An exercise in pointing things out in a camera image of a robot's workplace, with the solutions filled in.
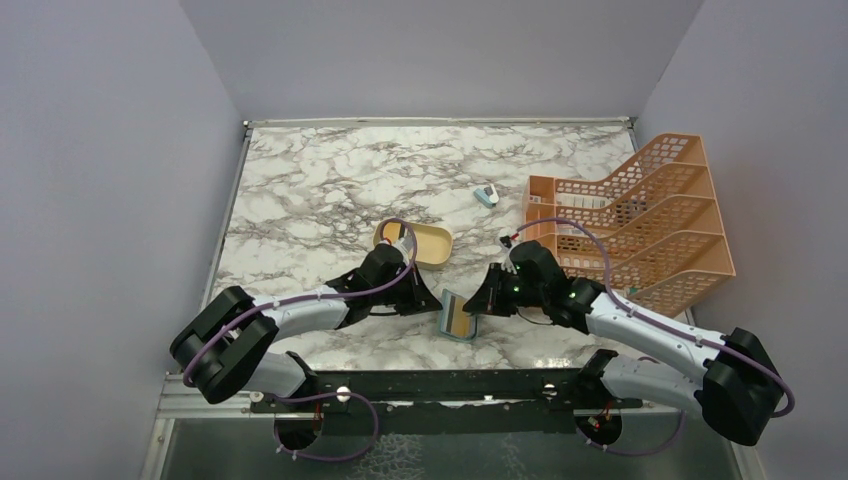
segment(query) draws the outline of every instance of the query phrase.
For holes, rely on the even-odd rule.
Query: blue and white eraser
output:
[[[486,208],[492,208],[498,204],[498,192],[495,190],[495,186],[489,184],[488,187],[478,188],[474,190],[474,197],[480,201]]]

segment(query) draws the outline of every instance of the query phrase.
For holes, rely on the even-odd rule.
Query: white wall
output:
[[[182,0],[242,116],[637,115],[703,0]]]
[[[135,478],[240,117],[176,0],[0,10],[2,476]]]
[[[848,2],[707,0],[637,122],[704,136],[738,277],[695,310],[764,341],[798,408],[769,478],[846,478]]]

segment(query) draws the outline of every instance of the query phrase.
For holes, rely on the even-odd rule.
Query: marble tabletop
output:
[[[388,217],[454,236],[442,271],[421,271],[436,297],[469,297],[496,239],[521,222],[528,175],[598,180],[633,154],[624,126],[285,127],[253,131],[213,294],[294,294],[357,267]],[[500,203],[473,196],[492,183]],[[538,321],[544,317],[531,316]],[[370,317],[338,331],[281,340],[314,369],[467,369],[582,366],[598,348],[633,349],[519,317],[481,316],[465,344],[438,333],[438,314]]]

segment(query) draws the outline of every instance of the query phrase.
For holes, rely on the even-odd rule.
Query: orange basket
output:
[[[611,281],[633,301],[674,317],[735,275],[700,137],[660,135],[597,181],[531,176],[524,220],[568,218],[607,249]],[[570,226],[523,232],[569,276],[603,281],[597,247]]]

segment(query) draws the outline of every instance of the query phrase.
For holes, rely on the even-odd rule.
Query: yellow tray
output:
[[[453,250],[453,236],[442,227],[433,225],[423,225],[420,223],[408,222],[412,226],[412,231],[415,232],[415,239],[418,240],[418,255],[415,263],[419,268],[424,270],[441,270],[447,265]],[[390,223],[383,230],[383,236],[396,242],[400,225]],[[383,239],[380,238],[379,232],[374,231],[374,245],[376,246]]]

